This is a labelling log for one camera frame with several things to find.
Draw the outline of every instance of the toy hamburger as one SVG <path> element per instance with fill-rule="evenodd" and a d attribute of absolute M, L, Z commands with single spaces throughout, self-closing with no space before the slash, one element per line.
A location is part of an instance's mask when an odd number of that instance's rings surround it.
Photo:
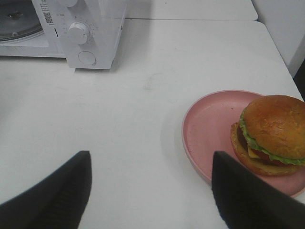
<path fill-rule="evenodd" d="M 285 95 L 262 96 L 231 126 L 237 158 L 264 176 L 295 173 L 305 166 L 305 103 Z"/>

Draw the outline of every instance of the table surface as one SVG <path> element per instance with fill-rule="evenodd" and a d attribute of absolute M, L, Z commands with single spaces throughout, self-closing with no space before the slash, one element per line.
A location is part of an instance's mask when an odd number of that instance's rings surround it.
<path fill-rule="evenodd" d="M 254 21 L 251 0 L 129 0 L 127 18 Z"/>
<path fill-rule="evenodd" d="M 301 99 L 255 21 L 126 20 L 111 70 L 13 57 L 0 69 L 0 203 L 90 150 L 80 229 L 227 228 L 185 154 L 187 109 L 220 90 Z"/>

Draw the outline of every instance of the bottom bun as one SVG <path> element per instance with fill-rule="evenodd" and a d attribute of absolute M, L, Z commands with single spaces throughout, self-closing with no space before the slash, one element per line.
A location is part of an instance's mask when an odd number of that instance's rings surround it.
<path fill-rule="evenodd" d="M 237 158 L 252 172 L 263 176 L 284 176 L 295 173 L 303 166 L 287 165 L 275 166 L 261 159 L 250 158 L 248 152 L 242 147 L 237 138 L 237 128 L 239 123 L 231 126 L 231 142 Z"/>

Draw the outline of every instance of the tomato slice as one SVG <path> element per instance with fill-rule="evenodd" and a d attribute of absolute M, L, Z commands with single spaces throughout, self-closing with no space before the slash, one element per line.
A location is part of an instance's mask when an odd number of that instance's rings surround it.
<path fill-rule="evenodd" d="M 273 164 L 273 165 L 276 165 L 276 166 L 287 166 L 286 164 L 284 164 L 283 162 L 279 161 L 279 160 L 273 160 L 271 161 L 269 159 L 269 156 L 267 154 L 265 154 L 264 152 L 262 151 L 259 151 L 259 150 L 256 150 L 256 149 L 252 149 L 252 151 L 258 155 L 261 159 L 265 160 L 265 161 L 268 161 L 269 163 Z"/>

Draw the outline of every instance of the top bun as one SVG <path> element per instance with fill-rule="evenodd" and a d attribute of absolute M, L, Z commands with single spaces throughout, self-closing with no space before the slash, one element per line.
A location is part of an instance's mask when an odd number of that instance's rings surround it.
<path fill-rule="evenodd" d="M 253 100 L 244 109 L 250 137 L 273 155 L 305 158 L 305 103 L 286 95 Z"/>

